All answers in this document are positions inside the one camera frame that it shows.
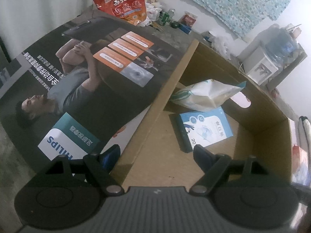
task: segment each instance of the orange label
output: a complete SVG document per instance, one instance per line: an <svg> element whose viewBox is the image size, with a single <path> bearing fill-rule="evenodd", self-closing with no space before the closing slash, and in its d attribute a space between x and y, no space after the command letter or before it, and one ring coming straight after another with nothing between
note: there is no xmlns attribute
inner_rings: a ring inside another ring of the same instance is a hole
<svg viewBox="0 0 311 233"><path fill-rule="evenodd" d="M97 8L138 25L147 18L145 0L93 0Z"/></svg>
<svg viewBox="0 0 311 233"><path fill-rule="evenodd" d="M104 47L95 53L93 57L119 73L131 63L130 60L108 47Z"/></svg>
<svg viewBox="0 0 311 233"><path fill-rule="evenodd" d="M144 52L120 38L113 41L108 46L131 60L138 58L138 56Z"/></svg>
<svg viewBox="0 0 311 233"><path fill-rule="evenodd" d="M153 46L153 43L142 36L134 32L128 32L123 35L121 38L125 39L126 41L130 42L131 44L138 46L143 50L148 50L150 47Z"/></svg>

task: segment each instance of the white box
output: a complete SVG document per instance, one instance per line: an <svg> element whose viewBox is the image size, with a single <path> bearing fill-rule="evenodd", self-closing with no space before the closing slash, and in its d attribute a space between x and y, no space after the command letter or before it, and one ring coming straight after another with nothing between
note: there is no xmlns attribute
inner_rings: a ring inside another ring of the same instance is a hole
<svg viewBox="0 0 311 233"><path fill-rule="evenodd" d="M245 74L258 85L272 76L279 69L259 46L246 60L243 61Z"/></svg>

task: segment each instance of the printed man image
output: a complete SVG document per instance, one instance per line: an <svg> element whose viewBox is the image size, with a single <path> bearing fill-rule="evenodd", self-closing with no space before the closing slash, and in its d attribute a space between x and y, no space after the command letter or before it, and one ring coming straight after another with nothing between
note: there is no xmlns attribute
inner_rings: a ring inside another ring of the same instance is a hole
<svg viewBox="0 0 311 233"><path fill-rule="evenodd" d="M56 56L66 77L47 95L34 95L17 103L17 121L22 127L31 125L41 115L71 113L88 102L102 82L90 47L90 43L71 39L59 49Z"/></svg>

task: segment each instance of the man's hand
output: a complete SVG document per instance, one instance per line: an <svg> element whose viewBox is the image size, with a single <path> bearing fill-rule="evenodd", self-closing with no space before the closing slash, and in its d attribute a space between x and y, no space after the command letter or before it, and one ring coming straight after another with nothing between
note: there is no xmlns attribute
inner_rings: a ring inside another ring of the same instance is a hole
<svg viewBox="0 0 311 233"><path fill-rule="evenodd" d="M73 49L73 51L79 55L84 56L85 58L88 57L92 57L93 54L91 53L91 50L88 46L86 46L86 44L84 43L79 43L75 45L75 48Z"/></svg>

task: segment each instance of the open cardboard box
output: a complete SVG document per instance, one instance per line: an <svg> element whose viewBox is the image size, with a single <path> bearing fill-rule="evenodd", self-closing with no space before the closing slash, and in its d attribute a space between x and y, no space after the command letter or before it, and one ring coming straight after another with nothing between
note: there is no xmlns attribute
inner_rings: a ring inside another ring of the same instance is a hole
<svg viewBox="0 0 311 233"><path fill-rule="evenodd" d="M232 85L247 81L242 93L251 101L251 106L244 109L231 99L227 100L222 108L234 136L207 149L225 153L233 159L255 155L272 172L290 180L292 143L287 117L247 76L212 49L194 40L111 173L125 189L129 186L189 188L203 175L192 153L180 149L178 134L171 122L171 114L188 110L168 100L178 82L188 86L211 78Z"/></svg>

